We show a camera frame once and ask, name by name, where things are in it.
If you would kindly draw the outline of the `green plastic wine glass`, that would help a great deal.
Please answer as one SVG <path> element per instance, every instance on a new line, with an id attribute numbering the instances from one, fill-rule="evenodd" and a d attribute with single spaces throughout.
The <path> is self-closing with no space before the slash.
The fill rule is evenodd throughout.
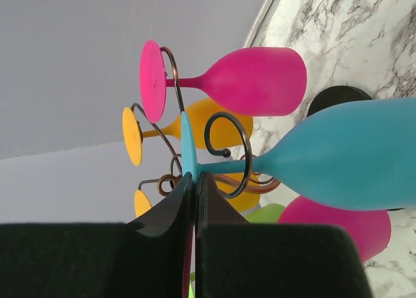
<path id="1" fill-rule="evenodd" d="M 285 207 L 280 204 L 270 203 L 265 206 L 257 204 L 255 207 L 240 212 L 240 214 L 250 223 L 276 223 Z M 195 251 L 192 252 L 189 297 L 195 297 Z"/>

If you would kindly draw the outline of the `blue plastic wine glass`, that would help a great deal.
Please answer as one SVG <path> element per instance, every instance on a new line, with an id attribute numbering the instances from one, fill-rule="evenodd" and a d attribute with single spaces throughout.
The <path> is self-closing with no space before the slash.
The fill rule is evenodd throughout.
<path id="1" fill-rule="evenodd" d="M 415 206 L 415 99 L 343 103 L 293 127 L 270 151 L 199 164 L 189 117 L 181 115 L 183 171 L 263 173 L 296 193 L 343 210 Z"/>

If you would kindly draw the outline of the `yellow plastic wine glass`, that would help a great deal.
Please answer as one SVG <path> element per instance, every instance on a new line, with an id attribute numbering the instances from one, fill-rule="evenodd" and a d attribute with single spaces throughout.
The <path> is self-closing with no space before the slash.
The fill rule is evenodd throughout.
<path id="1" fill-rule="evenodd" d="M 214 175 L 214 180 L 223 196 L 226 196 L 238 188 L 238 186 L 241 184 L 242 177 L 242 173 L 231 173 L 225 175 Z M 163 183 L 169 182 L 173 184 L 173 188 L 175 188 L 181 179 L 182 175 L 175 176 L 172 174 L 166 174 L 158 179 L 148 179 L 141 181 L 134 194 L 134 209 L 136 217 L 145 214 L 152 208 L 150 199 L 142 190 L 144 185 L 156 184 L 158 193 L 163 197 L 166 197 L 170 194 L 171 190 L 165 191 L 162 187 Z M 247 211 L 258 204 L 261 192 L 263 191 L 263 187 L 256 183 L 256 181 L 258 181 L 258 178 L 256 176 L 252 176 L 252 180 L 249 180 L 247 187 L 245 187 L 245 189 L 240 194 L 238 194 L 238 196 L 227 198 L 227 201 L 238 212 Z"/>

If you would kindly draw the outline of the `pink wine glass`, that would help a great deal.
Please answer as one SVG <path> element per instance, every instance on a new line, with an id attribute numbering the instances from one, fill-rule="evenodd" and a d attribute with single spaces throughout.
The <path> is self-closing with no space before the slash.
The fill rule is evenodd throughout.
<path id="1" fill-rule="evenodd" d="M 278 223 L 342 227 L 353 239 L 362 262 L 370 260 L 387 247 L 392 231 L 391 220 L 385 210 L 340 210 L 318 204 L 302 196 L 285 207 Z"/>
<path id="2" fill-rule="evenodd" d="M 158 122 L 169 87 L 197 88 L 234 113 L 246 116 L 286 116 L 304 98 L 307 70 L 302 57 L 286 47 L 247 47 L 217 60 L 199 77 L 166 74 L 163 54 L 169 49 L 148 40 L 140 57 L 138 80 L 147 118 Z"/>

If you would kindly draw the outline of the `pink wine glass front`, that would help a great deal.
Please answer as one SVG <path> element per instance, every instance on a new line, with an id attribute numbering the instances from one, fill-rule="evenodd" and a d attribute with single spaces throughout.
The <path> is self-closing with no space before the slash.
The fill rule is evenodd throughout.
<path id="1" fill-rule="evenodd" d="M 169 87 L 197 88 L 234 113 L 246 116 L 286 116 L 304 98 L 307 70 L 302 57 L 286 47 L 247 47 L 217 60 L 199 77 L 166 74 L 163 54 L 169 49 L 148 40 L 140 57 L 138 80 L 147 118 L 158 122 Z"/>

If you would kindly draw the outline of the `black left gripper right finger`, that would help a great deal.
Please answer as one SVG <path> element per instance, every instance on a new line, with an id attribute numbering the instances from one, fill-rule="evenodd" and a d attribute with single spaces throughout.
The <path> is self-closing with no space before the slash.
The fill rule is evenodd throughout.
<path id="1" fill-rule="evenodd" d="M 247 222 L 210 173 L 196 186 L 197 297 L 371 297 L 347 232 Z"/>

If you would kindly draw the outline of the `orange plastic wine glass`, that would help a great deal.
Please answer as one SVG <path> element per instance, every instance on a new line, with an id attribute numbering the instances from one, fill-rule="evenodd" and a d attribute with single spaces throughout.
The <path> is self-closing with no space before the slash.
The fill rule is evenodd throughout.
<path id="1" fill-rule="evenodd" d="M 212 99 L 199 100 L 185 109 L 192 127 L 194 144 L 197 148 L 206 148 L 204 142 L 204 129 L 208 119 L 213 114 L 223 112 L 224 110 L 224 108 L 215 103 Z M 251 136 L 254 129 L 253 117 L 236 113 L 232 113 L 232 116 L 237 118 L 247 135 Z M 142 140 L 144 138 L 158 136 L 159 133 L 155 129 L 142 132 L 133 110 L 129 107 L 125 107 L 122 113 L 122 129 L 129 158 L 135 166 L 139 166 L 142 161 Z M 162 128 L 161 132 L 180 140 L 181 118 L 179 116 L 176 117 L 171 124 Z M 210 137 L 211 144 L 215 149 L 235 147 L 242 143 L 234 125 L 224 118 L 219 118 L 213 123 Z"/>

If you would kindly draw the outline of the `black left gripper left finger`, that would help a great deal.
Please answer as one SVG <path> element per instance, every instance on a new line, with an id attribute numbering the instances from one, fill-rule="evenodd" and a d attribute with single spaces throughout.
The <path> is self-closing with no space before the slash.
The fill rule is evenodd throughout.
<path id="1" fill-rule="evenodd" d="M 129 223 L 1 226 L 2 297 L 187 297 L 192 177 Z"/>

